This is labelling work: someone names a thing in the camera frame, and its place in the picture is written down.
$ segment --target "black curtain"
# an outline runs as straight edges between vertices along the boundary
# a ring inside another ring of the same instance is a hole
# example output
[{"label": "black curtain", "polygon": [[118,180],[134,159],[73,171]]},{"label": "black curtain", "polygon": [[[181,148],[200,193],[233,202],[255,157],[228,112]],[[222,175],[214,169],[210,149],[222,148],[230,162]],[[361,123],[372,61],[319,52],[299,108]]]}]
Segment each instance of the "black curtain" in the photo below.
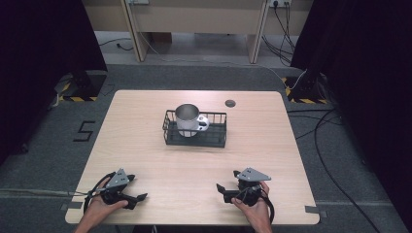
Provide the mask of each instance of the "black curtain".
[{"label": "black curtain", "polygon": [[411,29],[410,0],[314,0],[292,58],[292,67],[326,74],[337,108],[409,231]]},{"label": "black curtain", "polygon": [[1,164],[28,140],[64,75],[107,68],[81,0],[2,2],[0,31]]}]

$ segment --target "wire rack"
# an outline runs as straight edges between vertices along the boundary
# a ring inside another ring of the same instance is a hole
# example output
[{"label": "wire rack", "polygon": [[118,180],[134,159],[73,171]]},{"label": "wire rack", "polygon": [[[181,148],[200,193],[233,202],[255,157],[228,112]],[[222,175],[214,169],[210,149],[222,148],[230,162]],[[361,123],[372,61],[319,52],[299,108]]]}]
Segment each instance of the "wire rack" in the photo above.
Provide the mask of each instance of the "wire rack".
[{"label": "wire rack", "polygon": [[[166,145],[224,148],[226,143],[226,113],[200,112],[210,121],[205,131],[178,129],[174,110],[167,110],[163,122]],[[179,131],[188,132],[191,137],[182,136]]]}]

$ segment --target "gray carpet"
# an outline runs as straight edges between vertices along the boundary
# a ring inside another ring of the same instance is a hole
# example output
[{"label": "gray carpet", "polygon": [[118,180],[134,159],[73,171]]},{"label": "gray carpet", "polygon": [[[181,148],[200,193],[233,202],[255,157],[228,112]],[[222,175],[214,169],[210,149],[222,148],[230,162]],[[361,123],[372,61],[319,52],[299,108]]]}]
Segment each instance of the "gray carpet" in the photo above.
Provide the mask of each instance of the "gray carpet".
[{"label": "gray carpet", "polygon": [[[74,191],[110,102],[119,89],[279,91],[288,111],[333,108],[330,104],[290,103],[282,82],[264,68],[124,65],[108,68],[97,101],[62,101],[47,113],[28,142],[29,152],[10,156],[0,167],[1,189]],[[296,76],[300,71],[280,69],[277,73],[281,77]],[[275,226],[275,232],[375,232],[332,182],[318,157],[311,131],[325,113],[290,113],[309,183],[322,212],[321,222],[313,226]],[[362,163],[339,113],[333,112],[327,118],[331,118],[330,122],[323,124],[317,135],[319,151],[330,173],[381,232],[407,232],[385,190]],[[88,142],[74,142],[86,138],[78,133],[84,120],[94,121],[84,127],[93,133]],[[0,232],[71,232],[74,226],[65,222],[65,212],[60,210],[70,199],[0,191]],[[120,227],[122,233],[132,230],[132,226]],[[115,233],[116,229],[101,225],[93,232]]]}]

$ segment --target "wooden desk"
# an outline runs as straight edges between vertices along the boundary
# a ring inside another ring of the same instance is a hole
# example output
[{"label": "wooden desk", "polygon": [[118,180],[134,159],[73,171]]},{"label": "wooden desk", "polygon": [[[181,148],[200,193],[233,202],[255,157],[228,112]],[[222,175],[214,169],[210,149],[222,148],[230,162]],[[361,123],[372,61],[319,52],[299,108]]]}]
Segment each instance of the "wooden desk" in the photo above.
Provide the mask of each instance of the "wooden desk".
[{"label": "wooden desk", "polygon": [[131,27],[131,36],[144,61],[149,41],[147,32],[188,32],[245,34],[251,63],[256,63],[267,0],[151,0],[149,5],[123,7]]},{"label": "wooden desk", "polygon": [[[236,101],[234,108],[225,101]],[[166,110],[183,103],[201,112],[227,113],[224,149],[166,146],[162,123]],[[146,200],[133,211],[119,210],[105,223],[248,225],[234,205],[223,202],[216,183],[236,189],[233,170],[255,168],[267,182],[274,224],[316,224],[319,215],[296,146],[283,99],[272,91],[121,90],[113,99],[77,191],[87,192],[106,174],[124,168],[137,180],[124,190]],[[74,197],[73,201],[84,201]],[[70,209],[77,223],[83,210]]]}]

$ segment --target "white mug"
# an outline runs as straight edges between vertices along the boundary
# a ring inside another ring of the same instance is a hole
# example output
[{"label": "white mug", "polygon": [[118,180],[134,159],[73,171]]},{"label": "white mug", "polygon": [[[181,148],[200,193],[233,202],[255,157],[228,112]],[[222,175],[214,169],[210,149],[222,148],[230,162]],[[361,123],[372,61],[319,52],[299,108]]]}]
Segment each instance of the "white mug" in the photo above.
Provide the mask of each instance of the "white mug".
[{"label": "white mug", "polygon": [[[209,128],[209,119],[200,114],[199,109],[192,104],[183,104],[176,109],[178,129],[205,131]],[[179,131],[182,136],[191,137],[195,131]]]}]

